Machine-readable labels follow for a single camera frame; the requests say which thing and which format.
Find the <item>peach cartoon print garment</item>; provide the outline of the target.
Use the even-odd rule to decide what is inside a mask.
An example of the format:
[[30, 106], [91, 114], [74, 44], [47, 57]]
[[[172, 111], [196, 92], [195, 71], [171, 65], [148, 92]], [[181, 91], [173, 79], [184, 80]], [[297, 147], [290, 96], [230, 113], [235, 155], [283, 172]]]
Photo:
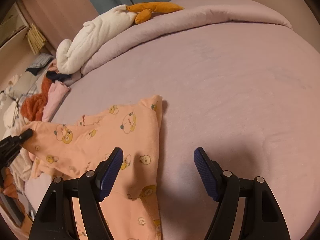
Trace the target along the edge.
[[162, 97], [134, 105], [112, 105], [74, 124], [32, 121], [24, 148], [49, 169], [75, 181], [75, 225], [79, 239], [97, 233], [95, 215], [85, 215], [81, 196], [93, 207], [112, 239], [161, 239], [157, 201]]

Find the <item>grey plaid pillow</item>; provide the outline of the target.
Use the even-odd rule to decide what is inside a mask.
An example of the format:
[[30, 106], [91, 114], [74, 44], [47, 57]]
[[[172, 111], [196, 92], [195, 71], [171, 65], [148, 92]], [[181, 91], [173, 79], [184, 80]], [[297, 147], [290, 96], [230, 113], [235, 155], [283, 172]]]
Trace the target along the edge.
[[35, 61], [26, 69], [26, 72], [30, 72], [34, 76], [37, 76], [43, 68], [46, 68], [48, 64], [54, 59], [52, 55], [41, 53]]

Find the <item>yellow fringed hanging cloth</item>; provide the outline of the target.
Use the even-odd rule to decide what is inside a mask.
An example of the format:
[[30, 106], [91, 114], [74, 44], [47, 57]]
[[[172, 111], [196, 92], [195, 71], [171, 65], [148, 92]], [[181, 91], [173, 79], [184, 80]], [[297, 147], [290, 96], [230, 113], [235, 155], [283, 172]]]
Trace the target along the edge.
[[34, 55], [37, 55], [47, 42], [47, 39], [33, 23], [27, 31], [26, 38]]

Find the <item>pink folded garment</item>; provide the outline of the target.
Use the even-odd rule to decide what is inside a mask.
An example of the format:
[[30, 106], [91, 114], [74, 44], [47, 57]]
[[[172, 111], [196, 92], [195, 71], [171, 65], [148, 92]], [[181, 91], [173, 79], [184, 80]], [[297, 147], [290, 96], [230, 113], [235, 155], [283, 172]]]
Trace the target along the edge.
[[69, 87], [60, 81], [56, 81], [50, 85], [48, 91], [48, 102], [43, 109], [41, 121], [50, 122], [52, 120], [70, 90], [71, 89]]

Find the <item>rust orange fluffy garment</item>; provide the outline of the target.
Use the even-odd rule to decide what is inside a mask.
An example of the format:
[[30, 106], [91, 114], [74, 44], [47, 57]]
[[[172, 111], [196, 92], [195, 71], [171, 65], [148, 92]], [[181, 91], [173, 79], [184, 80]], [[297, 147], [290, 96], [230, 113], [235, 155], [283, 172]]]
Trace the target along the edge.
[[34, 94], [25, 99], [22, 104], [20, 113], [29, 121], [41, 121], [43, 110], [48, 102], [48, 93], [51, 87], [52, 80], [44, 77], [41, 83], [41, 93]]

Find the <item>white plush goose toy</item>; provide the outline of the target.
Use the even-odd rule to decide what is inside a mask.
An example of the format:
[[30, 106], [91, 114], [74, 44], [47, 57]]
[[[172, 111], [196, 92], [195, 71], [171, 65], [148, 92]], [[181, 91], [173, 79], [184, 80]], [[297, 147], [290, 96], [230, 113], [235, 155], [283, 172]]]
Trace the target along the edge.
[[183, 7], [171, 2], [146, 2], [134, 5], [118, 5], [83, 23], [76, 36], [64, 39], [56, 50], [57, 70], [61, 74], [74, 74], [107, 41], [116, 37], [134, 23], [148, 21], [153, 13], [167, 14], [183, 10]]

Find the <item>pink beige curtain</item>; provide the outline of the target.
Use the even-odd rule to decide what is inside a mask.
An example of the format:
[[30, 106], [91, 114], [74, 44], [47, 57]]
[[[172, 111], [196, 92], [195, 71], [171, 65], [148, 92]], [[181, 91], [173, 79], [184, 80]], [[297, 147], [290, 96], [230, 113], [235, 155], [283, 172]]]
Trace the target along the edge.
[[21, 0], [21, 5], [55, 49], [64, 39], [72, 40], [83, 23], [98, 16], [89, 0]]

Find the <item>dark navy garment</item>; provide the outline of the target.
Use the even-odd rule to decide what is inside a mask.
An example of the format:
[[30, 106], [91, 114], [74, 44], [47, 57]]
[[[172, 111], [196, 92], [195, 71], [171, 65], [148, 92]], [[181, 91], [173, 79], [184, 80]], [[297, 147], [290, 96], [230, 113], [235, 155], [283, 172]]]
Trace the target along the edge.
[[48, 71], [46, 73], [46, 78], [48, 78], [49, 80], [51, 80], [53, 83], [55, 83], [56, 81], [59, 82], [65, 82], [66, 80], [71, 78], [71, 74], [61, 74], [61, 73], [57, 73], [55, 71]]

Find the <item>lilac folded duvet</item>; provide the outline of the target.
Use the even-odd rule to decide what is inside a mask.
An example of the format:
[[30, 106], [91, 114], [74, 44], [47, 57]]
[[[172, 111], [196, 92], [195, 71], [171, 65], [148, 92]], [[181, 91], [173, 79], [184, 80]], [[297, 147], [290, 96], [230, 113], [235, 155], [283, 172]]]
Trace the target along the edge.
[[205, 25], [248, 22], [292, 27], [282, 14], [252, 0], [173, 0], [173, 2], [184, 7], [184, 10], [157, 15], [107, 41], [81, 67], [81, 75], [85, 76], [141, 43]]

